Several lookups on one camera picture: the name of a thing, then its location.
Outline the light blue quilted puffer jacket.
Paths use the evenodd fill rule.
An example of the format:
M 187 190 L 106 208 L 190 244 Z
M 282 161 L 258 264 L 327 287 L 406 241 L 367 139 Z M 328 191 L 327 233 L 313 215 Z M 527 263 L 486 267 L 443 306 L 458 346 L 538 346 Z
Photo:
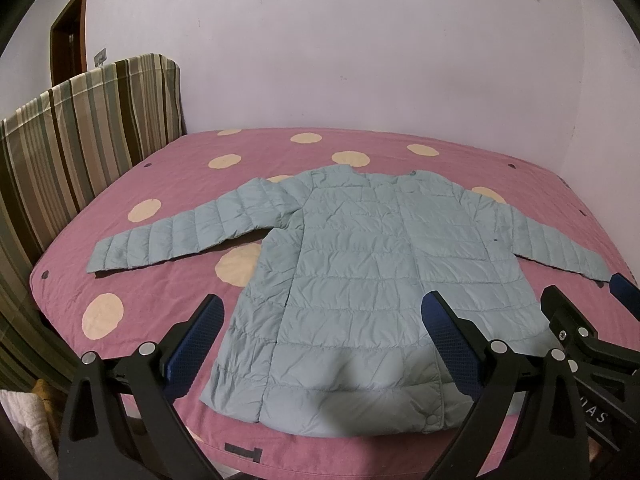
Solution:
M 309 170 L 254 179 L 216 200 L 100 240 L 91 273 L 132 270 L 265 232 L 202 401 L 296 436 L 431 432 L 462 423 L 420 307 L 439 292 L 489 339 L 542 356 L 555 338 L 522 260 L 596 282 L 596 252 L 439 174 Z

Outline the striped fabric headboard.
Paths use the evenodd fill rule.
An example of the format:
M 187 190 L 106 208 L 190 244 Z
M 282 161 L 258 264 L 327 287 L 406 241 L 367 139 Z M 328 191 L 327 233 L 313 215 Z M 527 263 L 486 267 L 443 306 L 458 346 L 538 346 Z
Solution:
M 2 119 L 2 388 L 70 388 L 76 359 L 43 321 L 32 269 L 96 196 L 185 133 L 180 68 L 156 53 L 67 79 Z

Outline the dark brown wooden door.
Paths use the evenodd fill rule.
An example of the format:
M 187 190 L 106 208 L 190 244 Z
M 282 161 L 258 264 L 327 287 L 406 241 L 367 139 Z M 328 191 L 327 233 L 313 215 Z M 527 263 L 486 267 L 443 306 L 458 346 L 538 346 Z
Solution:
M 87 0 L 70 0 L 50 27 L 50 75 L 56 86 L 88 70 Z

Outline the white cloth beside bed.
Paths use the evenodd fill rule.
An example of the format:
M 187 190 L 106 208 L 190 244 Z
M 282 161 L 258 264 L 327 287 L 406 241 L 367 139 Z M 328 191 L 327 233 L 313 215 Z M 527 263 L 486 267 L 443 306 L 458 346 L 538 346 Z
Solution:
M 58 454 L 40 397 L 31 392 L 1 390 L 1 406 L 32 458 L 50 479 L 57 479 Z

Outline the pink polka dot bed sheet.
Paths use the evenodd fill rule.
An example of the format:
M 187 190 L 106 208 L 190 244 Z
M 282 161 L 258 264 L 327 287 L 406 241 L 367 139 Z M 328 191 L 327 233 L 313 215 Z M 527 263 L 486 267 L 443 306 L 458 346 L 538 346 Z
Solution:
M 201 399 L 242 290 L 253 276 L 265 232 L 200 254 L 144 268 L 91 273 L 100 240 L 216 200 L 254 179 L 281 182 L 327 166 L 360 174 L 429 171 L 515 207 L 600 255 L 611 275 L 627 267 L 589 209 L 556 174 L 510 156 L 398 133 L 288 129 L 192 133 L 142 160 L 111 184 L 54 240 L 30 278 L 36 303 L 77 352 L 126 356 L 163 337 L 201 300 L 224 300 L 224 327 L 190 392 L 176 408 L 207 456 L 268 479 L 416 479 L 454 428 L 420 434 L 296 436 L 214 412 Z M 639 325 L 605 282 L 522 260 L 539 300 L 554 285 L 607 341 L 637 348 Z

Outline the wall light switch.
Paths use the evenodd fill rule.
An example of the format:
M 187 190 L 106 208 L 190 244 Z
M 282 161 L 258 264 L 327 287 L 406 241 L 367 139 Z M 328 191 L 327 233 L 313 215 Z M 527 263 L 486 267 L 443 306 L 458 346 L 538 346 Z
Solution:
M 94 66 L 99 67 L 103 65 L 107 59 L 106 49 L 103 48 L 94 56 Z

